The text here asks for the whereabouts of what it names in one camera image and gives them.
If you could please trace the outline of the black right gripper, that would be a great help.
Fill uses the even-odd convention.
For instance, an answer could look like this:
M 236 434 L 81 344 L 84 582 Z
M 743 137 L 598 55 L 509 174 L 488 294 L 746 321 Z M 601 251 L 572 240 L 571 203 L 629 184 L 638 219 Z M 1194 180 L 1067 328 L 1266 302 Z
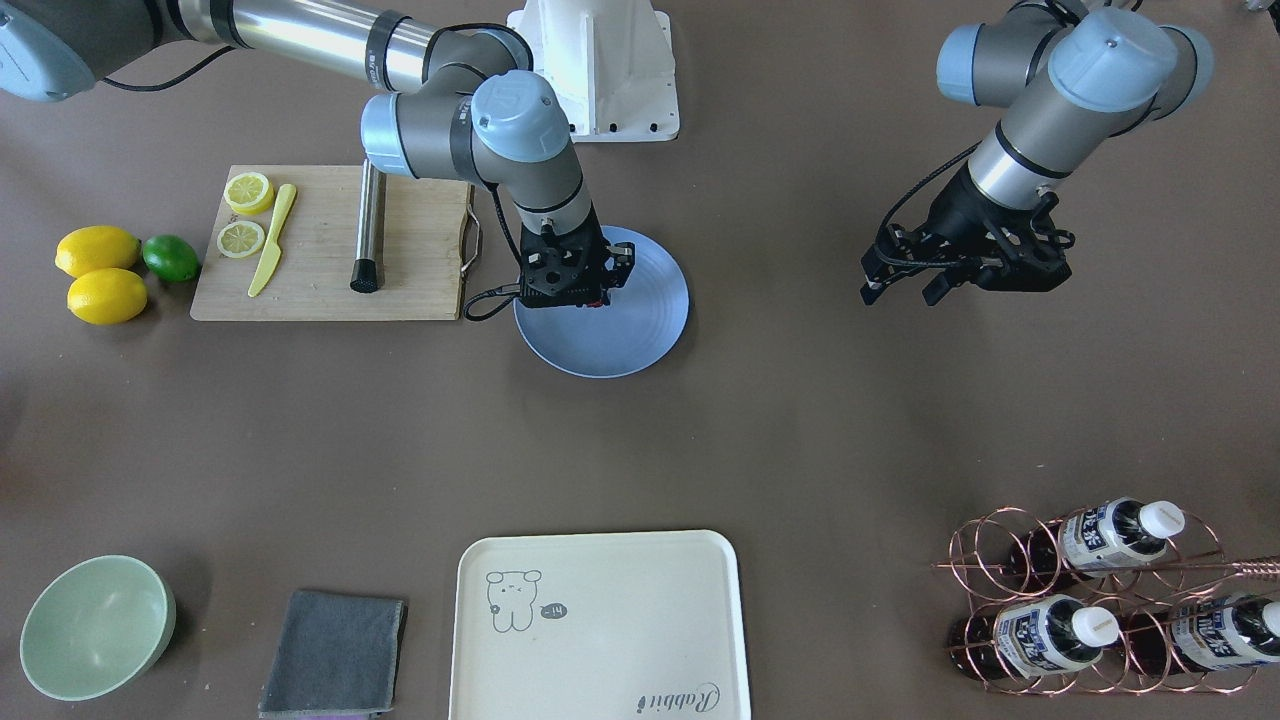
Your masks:
M 625 287 L 635 268 L 635 247 L 608 247 L 596 218 L 556 234 L 520 232 L 518 301 L 530 309 L 588 306 Z

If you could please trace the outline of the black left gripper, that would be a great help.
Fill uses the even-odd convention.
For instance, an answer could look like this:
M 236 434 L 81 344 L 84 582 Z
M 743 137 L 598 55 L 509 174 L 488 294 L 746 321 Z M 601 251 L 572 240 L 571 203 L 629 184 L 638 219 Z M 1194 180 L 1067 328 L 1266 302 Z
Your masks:
M 965 283 L 1002 292 L 1048 292 L 1071 275 L 1066 251 L 1075 243 L 1050 213 L 1053 192 L 1033 197 L 1029 210 L 1002 208 L 959 170 L 931 204 L 914 231 L 884 220 L 860 264 L 865 282 L 859 293 L 873 305 L 893 283 L 934 270 L 922 291 L 929 307 Z

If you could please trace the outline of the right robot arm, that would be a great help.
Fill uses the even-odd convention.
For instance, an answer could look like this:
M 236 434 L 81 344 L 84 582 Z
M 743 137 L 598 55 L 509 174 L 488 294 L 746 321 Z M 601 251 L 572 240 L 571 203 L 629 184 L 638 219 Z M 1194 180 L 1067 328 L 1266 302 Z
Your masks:
M 5 1 L 3 90 L 58 102 L 165 44 L 260 50 L 365 78 L 371 164 L 390 176 L 506 187 L 525 307 L 600 307 L 635 264 L 598 220 L 550 83 L 515 29 L 436 28 L 353 1 Z

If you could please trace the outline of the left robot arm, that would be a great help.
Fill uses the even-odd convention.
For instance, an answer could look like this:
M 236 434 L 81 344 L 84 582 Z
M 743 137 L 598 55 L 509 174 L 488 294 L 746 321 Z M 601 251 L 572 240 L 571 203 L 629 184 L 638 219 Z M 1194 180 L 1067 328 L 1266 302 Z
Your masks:
M 995 23 L 957 27 L 936 63 L 940 92 L 1004 117 L 948 161 L 954 177 L 918 228 L 882 220 L 861 258 L 863 301 L 927 270 L 929 305 L 965 283 L 1059 287 L 1075 238 L 1051 219 L 1056 187 L 1105 140 L 1199 97 L 1213 68 L 1202 33 L 1115 6 L 1019 1 Z

